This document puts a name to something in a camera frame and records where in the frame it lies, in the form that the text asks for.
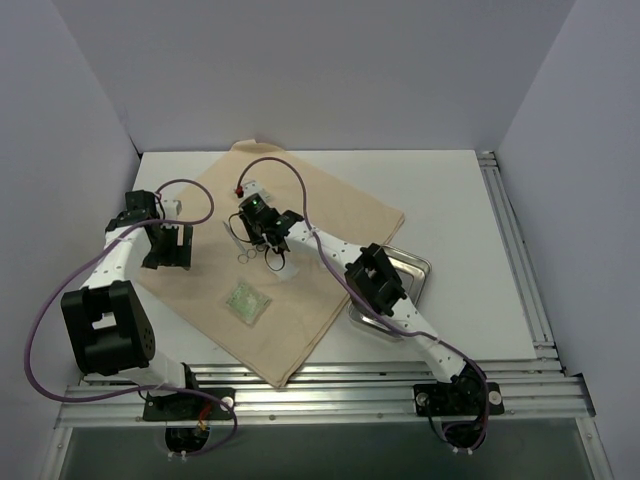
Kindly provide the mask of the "green gauze packet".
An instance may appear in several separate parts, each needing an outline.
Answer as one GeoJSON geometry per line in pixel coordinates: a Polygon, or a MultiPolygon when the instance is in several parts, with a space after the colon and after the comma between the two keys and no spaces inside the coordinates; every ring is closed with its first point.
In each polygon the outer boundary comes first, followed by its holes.
{"type": "Polygon", "coordinates": [[[243,189],[246,197],[258,194],[266,203],[270,202],[271,195],[259,181],[249,180],[243,184],[243,189]]]}
{"type": "Polygon", "coordinates": [[[225,308],[239,321],[253,327],[271,304],[271,298],[244,280],[238,280],[224,297],[225,308]]]}

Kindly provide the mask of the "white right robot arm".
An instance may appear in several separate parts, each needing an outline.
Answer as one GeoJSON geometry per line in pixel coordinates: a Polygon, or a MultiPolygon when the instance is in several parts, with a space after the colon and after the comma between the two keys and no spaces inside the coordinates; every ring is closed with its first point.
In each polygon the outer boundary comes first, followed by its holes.
{"type": "Polygon", "coordinates": [[[258,194],[240,203],[239,217],[252,242],[280,253],[312,256],[324,264],[353,303],[417,351],[436,381],[445,385],[450,409],[467,412],[479,402],[480,393],[488,394],[486,376],[477,364],[442,340],[419,313],[382,246],[346,242],[298,213],[278,212],[258,194]]]}

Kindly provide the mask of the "steel scissors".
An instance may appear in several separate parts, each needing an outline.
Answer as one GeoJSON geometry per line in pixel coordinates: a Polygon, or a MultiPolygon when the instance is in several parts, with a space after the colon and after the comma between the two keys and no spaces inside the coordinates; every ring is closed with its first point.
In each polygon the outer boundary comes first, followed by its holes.
{"type": "Polygon", "coordinates": [[[238,249],[238,255],[236,257],[237,261],[240,264],[247,264],[250,260],[254,259],[257,256],[257,251],[254,248],[246,248],[245,243],[232,232],[232,229],[227,222],[224,222],[223,225],[232,242],[238,249]]]}
{"type": "Polygon", "coordinates": [[[269,245],[266,243],[252,244],[250,246],[250,250],[255,252],[264,252],[268,247],[269,245]]]}

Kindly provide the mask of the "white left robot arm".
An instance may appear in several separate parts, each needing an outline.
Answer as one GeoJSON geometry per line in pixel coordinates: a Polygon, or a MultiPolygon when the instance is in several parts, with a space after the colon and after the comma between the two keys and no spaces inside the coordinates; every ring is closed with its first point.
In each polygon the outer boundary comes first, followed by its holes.
{"type": "Polygon", "coordinates": [[[82,373],[172,386],[166,408],[190,419],[202,405],[195,377],[160,352],[134,288],[142,268],[191,267],[193,228],[175,223],[181,210],[180,201],[150,191],[126,193],[124,211],[106,226],[104,256],[80,289],[63,294],[61,310],[82,373]]]}

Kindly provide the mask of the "white gauze pad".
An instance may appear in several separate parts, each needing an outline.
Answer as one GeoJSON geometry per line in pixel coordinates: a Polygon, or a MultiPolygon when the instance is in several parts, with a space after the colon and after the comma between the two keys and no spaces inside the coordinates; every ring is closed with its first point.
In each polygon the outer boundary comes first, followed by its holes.
{"type": "Polygon", "coordinates": [[[294,278],[299,272],[299,269],[294,264],[286,264],[282,269],[276,271],[276,275],[280,281],[285,282],[294,278]]]}

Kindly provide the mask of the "steel instrument tray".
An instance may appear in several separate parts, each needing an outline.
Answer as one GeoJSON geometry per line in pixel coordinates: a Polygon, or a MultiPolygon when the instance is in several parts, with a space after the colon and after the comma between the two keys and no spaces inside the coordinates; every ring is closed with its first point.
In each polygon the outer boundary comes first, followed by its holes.
{"type": "MultiPolygon", "coordinates": [[[[431,274],[431,263],[422,257],[391,245],[384,245],[383,249],[401,279],[405,292],[412,303],[417,305],[431,274]]],[[[364,332],[388,341],[397,342],[402,339],[400,335],[392,332],[374,318],[367,316],[357,304],[350,303],[348,305],[348,316],[351,324],[364,332]]]]}

